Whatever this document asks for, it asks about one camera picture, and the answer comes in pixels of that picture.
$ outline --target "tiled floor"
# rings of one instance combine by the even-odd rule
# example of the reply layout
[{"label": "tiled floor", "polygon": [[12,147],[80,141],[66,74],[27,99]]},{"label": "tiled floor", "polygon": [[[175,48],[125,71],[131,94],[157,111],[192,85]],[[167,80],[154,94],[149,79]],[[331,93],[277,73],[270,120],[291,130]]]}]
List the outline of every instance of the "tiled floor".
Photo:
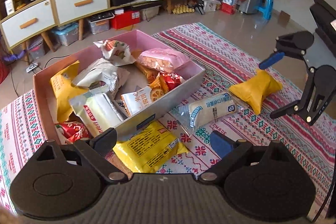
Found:
[{"label": "tiled floor", "polygon": [[[275,38],[277,36],[298,31],[298,29],[291,24],[286,28],[280,26],[275,15],[273,15],[271,20],[265,24],[261,15],[235,14],[230,16],[221,11],[207,13],[205,15],[200,15],[198,13],[168,15],[162,13],[150,20],[150,22],[143,21],[134,26],[134,28],[142,30],[148,34],[154,34],[175,26],[193,22],[203,23],[208,28],[237,45],[250,55],[261,60],[265,59],[273,52]],[[40,66],[44,68],[46,62],[52,57],[72,54],[92,45],[93,41],[107,39],[121,32],[125,31],[110,29],[107,32],[99,33],[97,35],[87,33],[84,40],[77,41],[68,47],[62,46],[56,52],[48,52],[43,58],[39,59],[38,62],[40,63]],[[51,65],[58,60],[59,59],[55,58],[51,60],[48,65]],[[18,61],[13,64],[13,82],[19,95],[22,95],[33,88],[33,73],[27,74],[26,67],[27,65],[25,62]],[[289,78],[300,89],[303,89],[305,85],[306,70],[302,61],[285,57],[273,67],[282,75]],[[0,97],[0,109],[16,98],[11,75],[0,84]],[[333,109],[332,105],[330,105],[328,107],[328,112],[331,114]]]}]

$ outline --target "blue plastic stool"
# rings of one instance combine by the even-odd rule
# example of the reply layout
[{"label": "blue plastic stool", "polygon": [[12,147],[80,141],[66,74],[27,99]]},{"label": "blue plastic stool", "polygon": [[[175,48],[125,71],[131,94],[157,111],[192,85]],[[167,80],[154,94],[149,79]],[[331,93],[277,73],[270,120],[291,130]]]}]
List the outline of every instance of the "blue plastic stool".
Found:
[{"label": "blue plastic stool", "polygon": [[270,20],[273,10],[273,0],[266,0],[265,5],[263,5],[263,0],[260,0],[256,9],[263,13],[264,19]]}]

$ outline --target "patterned tablecloth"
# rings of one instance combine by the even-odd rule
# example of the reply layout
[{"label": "patterned tablecloth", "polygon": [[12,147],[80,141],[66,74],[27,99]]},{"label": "patterned tablecloth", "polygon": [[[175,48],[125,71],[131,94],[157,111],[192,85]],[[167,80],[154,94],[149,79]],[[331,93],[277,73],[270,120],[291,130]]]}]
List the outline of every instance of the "patterned tablecloth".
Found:
[{"label": "patterned tablecloth", "polygon": [[[232,84],[246,81],[255,75],[258,67],[259,60],[201,23],[178,26],[154,34],[153,37],[191,56],[206,69],[200,89],[183,104],[209,97],[228,89]],[[211,149],[209,138],[213,130],[233,140],[246,139],[255,145],[268,145],[271,140],[278,139],[292,152],[315,184],[316,199],[308,215],[313,218],[332,179],[336,121],[325,113],[312,127],[298,116],[271,120],[271,111],[297,100],[302,92],[277,71],[269,69],[268,72],[283,84],[283,89],[267,97],[260,115],[245,109],[199,128],[192,137],[186,135],[170,113],[161,118],[160,121],[181,138],[190,153],[171,158],[158,173],[193,173],[198,176],[216,164],[220,158]],[[44,141],[33,90],[0,111],[0,198],[8,209],[14,211],[8,195],[11,181]]]}]

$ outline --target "pink box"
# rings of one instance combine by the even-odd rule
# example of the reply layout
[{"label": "pink box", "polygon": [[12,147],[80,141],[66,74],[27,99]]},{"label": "pink box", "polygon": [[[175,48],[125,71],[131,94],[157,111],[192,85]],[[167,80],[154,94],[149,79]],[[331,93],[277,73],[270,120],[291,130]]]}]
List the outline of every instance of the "pink box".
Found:
[{"label": "pink box", "polygon": [[[130,46],[131,51],[135,49],[145,51],[151,48],[169,48],[168,45],[139,30],[126,32],[116,37],[112,37],[111,39],[127,43]],[[101,57],[101,50],[95,45],[92,45],[56,62],[55,64],[34,75],[33,82],[37,107],[44,132],[46,133],[46,137],[48,139],[54,139],[59,143],[57,132],[54,126],[54,123],[57,123],[56,99],[50,84],[50,78],[77,60],[80,61],[79,70],[81,71],[93,61]],[[139,70],[137,70],[134,65],[127,65],[125,68],[131,72],[131,75],[129,76],[124,87],[122,87],[123,90],[120,90],[117,96],[120,96],[120,93],[134,92],[133,88],[135,85],[139,85],[141,88],[148,85],[146,77]],[[143,128],[145,128],[150,122],[161,118],[172,108],[179,105],[183,100],[189,98],[199,89],[204,77],[204,69],[193,61],[189,61],[181,66],[177,73],[181,75],[186,81],[142,111],[129,117],[119,124],[115,128],[117,130],[118,139],[127,139],[131,136],[134,136]]]}]

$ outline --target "snack bag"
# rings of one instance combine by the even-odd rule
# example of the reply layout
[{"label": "snack bag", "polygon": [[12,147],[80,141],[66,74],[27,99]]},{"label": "snack bag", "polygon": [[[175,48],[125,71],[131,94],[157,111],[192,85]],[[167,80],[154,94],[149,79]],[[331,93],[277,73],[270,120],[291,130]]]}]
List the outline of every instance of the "snack bag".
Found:
[{"label": "snack bag", "polygon": [[168,93],[168,87],[160,74],[150,85],[136,92],[121,95],[128,115],[132,116]]},{"label": "snack bag", "polygon": [[158,121],[126,142],[119,142],[113,151],[134,173],[155,173],[170,158],[188,149]]},{"label": "snack bag", "polygon": [[257,74],[246,82],[232,85],[229,91],[248,103],[255,114],[259,115],[264,99],[271,93],[282,89],[281,83],[274,80],[265,70],[257,70]]},{"label": "snack bag", "polygon": [[126,119],[105,94],[108,91],[109,87],[103,86],[69,101],[73,112],[80,117],[93,137],[109,128],[115,128]]},{"label": "snack bag", "polygon": [[81,122],[63,122],[55,126],[61,144],[72,144],[81,138],[90,138],[88,130]]},{"label": "snack bag", "polygon": [[187,63],[190,58],[170,48],[153,48],[142,52],[138,60],[148,68],[173,73],[178,67]]},{"label": "snack bag", "polygon": [[101,49],[103,57],[110,60],[113,65],[120,67],[123,65],[133,64],[134,57],[131,55],[129,45],[117,40],[102,40],[94,42]]},{"label": "snack bag", "polygon": [[196,130],[218,118],[227,114],[235,113],[237,104],[234,98],[227,92],[219,93],[210,98],[176,107],[172,114],[180,121],[187,133],[192,135]]},{"label": "snack bag", "polygon": [[69,67],[56,73],[51,79],[50,83],[54,91],[57,101],[57,121],[65,122],[70,114],[72,108],[69,104],[69,99],[77,95],[83,94],[87,88],[81,88],[72,85],[71,81],[76,77],[79,68],[79,61],[71,64]]},{"label": "snack bag", "polygon": [[166,83],[169,91],[173,90],[174,88],[185,82],[185,80],[180,75],[177,75],[175,73],[160,72],[160,75]]},{"label": "snack bag", "polygon": [[132,56],[135,58],[134,65],[146,76],[148,83],[153,83],[156,76],[158,75],[158,71],[154,69],[147,68],[140,64],[139,61],[137,61],[139,55],[142,53],[142,50],[136,50],[132,52]]},{"label": "snack bag", "polygon": [[72,81],[72,84],[90,89],[108,85],[111,93],[115,95],[118,89],[125,84],[129,74],[127,70],[115,67],[109,61],[101,58],[83,70]]}]

